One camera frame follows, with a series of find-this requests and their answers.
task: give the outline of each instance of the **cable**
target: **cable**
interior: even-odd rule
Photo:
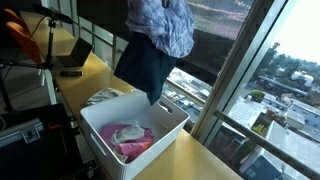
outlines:
[[[0,131],[1,130],[4,130],[5,128],[6,128],[6,126],[7,126],[7,122],[0,116]]]
[[[27,42],[33,37],[33,35],[34,35],[34,33],[37,31],[37,29],[38,29],[41,21],[42,21],[45,17],[46,17],[46,16],[43,16],[43,17],[39,20],[36,28],[35,28],[35,29],[33,30],[33,32],[31,33],[30,37],[22,44],[21,48],[18,49],[18,52],[16,53],[16,56],[13,58],[13,61],[16,61],[16,60],[17,60],[20,52],[22,51],[22,48],[23,48],[23,47],[27,44]],[[12,68],[12,66],[9,67],[8,71],[6,72],[6,75],[5,75],[4,78],[3,78],[3,81],[6,80],[6,78],[7,78],[8,74],[9,74],[11,68]]]

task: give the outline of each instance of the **tree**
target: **tree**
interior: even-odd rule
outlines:
[[[288,78],[283,78],[278,80],[282,84],[288,85],[290,87],[296,88],[297,87],[297,82],[296,81],[290,81]]]
[[[243,144],[238,149],[236,154],[232,157],[232,167],[234,169],[239,169],[241,166],[241,160],[254,151],[256,144],[252,142],[249,138],[243,140]]]
[[[285,54],[281,54],[281,55],[277,56],[276,58],[272,59],[268,69],[270,72],[273,72],[273,76],[276,75],[276,70],[279,69],[280,64],[285,60],[286,60]]]
[[[291,78],[291,75],[292,75],[295,71],[298,70],[299,66],[300,66],[300,62],[297,61],[297,60],[290,60],[290,61],[288,61],[287,65],[286,65],[287,68],[286,68],[286,71],[285,71],[286,77],[287,77],[288,79],[290,79],[290,78]]]
[[[257,89],[252,90],[249,95],[251,95],[253,101],[256,101],[258,103],[261,103],[265,96],[265,94],[262,91]]]
[[[257,70],[268,68],[274,55],[277,54],[277,47],[280,46],[280,43],[275,42],[272,46],[272,48],[269,48],[267,53],[263,56],[259,66],[257,67]]]
[[[267,68],[264,69],[260,69],[258,72],[259,76],[266,76],[266,75],[270,75],[269,70]]]
[[[313,82],[314,82],[316,85],[320,86],[320,78],[319,78],[319,77],[318,77],[318,78],[314,78]]]
[[[263,129],[264,129],[264,125],[263,124],[259,124],[258,126],[253,126],[252,131],[254,131],[257,134],[259,134],[260,136],[262,136],[263,135]]]

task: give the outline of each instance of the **plastic container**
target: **plastic container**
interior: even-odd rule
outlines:
[[[114,180],[131,180],[151,163],[178,136],[189,115],[161,97],[153,106],[144,92],[128,94],[85,107],[81,110],[83,131],[91,149]],[[138,121],[141,127],[152,128],[153,145],[128,164],[122,163],[99,136],[107,124]]]

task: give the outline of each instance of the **glass window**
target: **glass window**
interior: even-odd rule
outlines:
[[[49,5],[50,5],[50,8],[53,8],[53,9],[59,11],[58,0],[49,0]]]
[[[194,47],[177,67],[213,85],[253,0],[188,0],[197,20]]]
[[[189,124],[194,124],[239,34],[253,0],[189,0],[188,2],[197,20],[194,32],[195,44],[190,55],[179,60],[177,68],[168,77],[168,80],[184,89],[184,92],[177,92],[172,87],[167,90],[168,86],[164,86],[163,94],[168,96],[166,92],[175,91],[178,95],[169,99],[185,109],[190,115]]]
[[[41,0],[41,5],[43,7],[49,7],[49,0]]]
[[[73,19],[73,21],[78,22],[77,0],[71,0],[71,4],[72,4],[71,18]]]
[[[71,14],[71,2],[60,0],[60,12],[70,18]],[[65,28],[70,34],[73,34],[72,24],[62,22],[62,27]]]
[[[105,41],[112,44],[113,35],[108,31],[94,25],[94,33],[99,37],[103,38]],[[112,47],[107,43],[103,42],[99,38],[94,39],[95,51],[94,53],[106,64],[111,66],[112,64]]]
[[[93,43],[92,42],[92,35],[91,35],[91,33],[88,32],[88,31],[92,32],[92,23],[80,17],[79,24],[81,25],[81,27],[80,27],[80,36],[84,40],[86,40],[86,41],[88,41],[89,43],[92,44]]]
[[[126,49],[128,45],[128,42],[123,40],[122,38],[120,37],[116,37],[116,50],[115,50],[115,59],[114,59],[114,64],[111,65],[111,68],[115,69],[115,67],[117,66],[119,60],[120,60],[120,57],[122,55],[122,53],[124,52],[124,50]]]
[[[320,16],[319,1],[289,1],[271,6],[275,24],[261,39],[261,46],[254,44],[240,59],[232,62],[222,72],[224,82],[217,85],[209,112],[220,110],[242,127],[255,132],[274,146],[303,163],[315,172],[320,172],[320,130],[309,120],[305,112],[318,112],[320,93],[317,91],[320,78]],[[256,145],[230,125],[215,121],[210,127],[205,144],[208,149],[230,166],[244,179],[308,179],[302,172],[286,164],[272,153]],[[234,139],[241,146],[230,146]],[[234,147],[232,159],[230,147]]]
[[[79,37],[79,26],[77,24],[73,24],[72,26],[73,26],[73,31],[74,31],[73,36],[75,38],[78,38]]]

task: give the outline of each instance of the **city view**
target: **city view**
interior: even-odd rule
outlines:
[[[309,168],[320,172],[320,54],[310,47],[316,46],[313,42],[320,36],[314,33],[311,38],[310,34],[304,33],[309,29],[315,32],[319,27],[310,27],[310,21],[306,20],[316,17],[312,14],[315,11],[306,13],[301,10],[313,9],[314,2],[308,0],[295,6],[289,16],[292,18],[286,20],[291,26],[287,23],[283,25],[264,56],[257,60],[259,65],[247,71],[251,78],[236,91],[236,101],[227,114]],[[301,21],[308,21],[309,25],[299,29],[296,24]],[[295,37],[301,39],[297,36],[309,43],[290,41]],[[209,96],[210,86],[179,70],[174,70],[168,79],[203,101]],[[163,94],[186,110],[192,123],[197,122],[201,105],[166,85]],[[208,149],[244,179],[308,179],[226,123],[222,124]]]

